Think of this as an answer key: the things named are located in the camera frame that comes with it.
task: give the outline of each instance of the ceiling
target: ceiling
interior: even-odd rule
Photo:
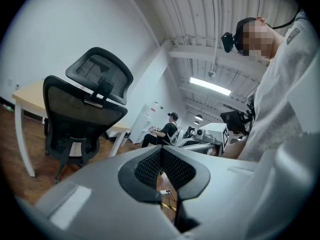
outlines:
[[[180,89],[186,109],[222,121],[220,113],[244,110],[247,97],[254,92],[268,62],[243,57],[234,48],[225,53],[221,36],[235,33],[238,21],[261,16],[271,26],[289,22],[298,9],[294,0],[135,0],[148,20],[159,43],[171,40],[178,56],[169,65]],[[285,35],[291,26],[277,29]],[[215,77],[208,72],[213,70]],[[216,96],[204,87],[195,90],[190,77],[231,90],[230,96]]]

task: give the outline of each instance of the wooden tabletop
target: wooden tabletop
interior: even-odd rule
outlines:
[[[44,80],[29,84],[12,93],[12,98],[17,102],[46,115],[46,107],[43,96]],[[123,133],[130,130],[122,121],[117,122],[110,128],[113,132]]]

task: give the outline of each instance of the person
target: person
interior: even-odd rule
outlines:
[[[176,121],[178,120],[178,114],[173,112],[169,113],[169,123],[167,123],[161,131],[151,130],[152,134],[155,134],[157,137],[147,134],[144,136],[144,139],[142,141],[142,148],[145,148],[149,145],[149,143],[154,145],[163,144],[162,140],[165,140],[166,142],[170,143],[170,139],[174,133],[178,130]]]
[[[223,157],[258,162],[265,151],[277,149],[286,139],[302,134],[286,95],[310,65],[319,40],[301,10],[284,37],[263,17],[257,17],[239,21],[234,41],[244,56],[258,56],[270,64],[256,92],[248,97],[254,100],[255,110],[255,120],[247,129],[249,135],[228,144]]]

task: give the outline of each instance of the neck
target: neck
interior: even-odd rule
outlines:
[[[282,44],[282,42],[284,41],[284,37],[280,34],[278,34],[277,32],[274,32],[274,38],[273,38],[273,44],[272,44],[272,49],[271,49],[271,53],[270,53],[270,57],[269,57],[269,61],[273,61],[278,48],[280,47],[280,45]]]

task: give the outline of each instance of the black t-shirt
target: black t-shirt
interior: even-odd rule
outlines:
[[[174,123],[168,122],[168,123],[163,127],[163,129],[161,130],[161,132],[165,134],[165,136],[163,137],[163,139],[164,139],[166,142],[170,142],[170,139],[169,139],[168,135],[169,135],[170,137],[172,137],[177,130],[178,130],[178,128],[175,126]]]

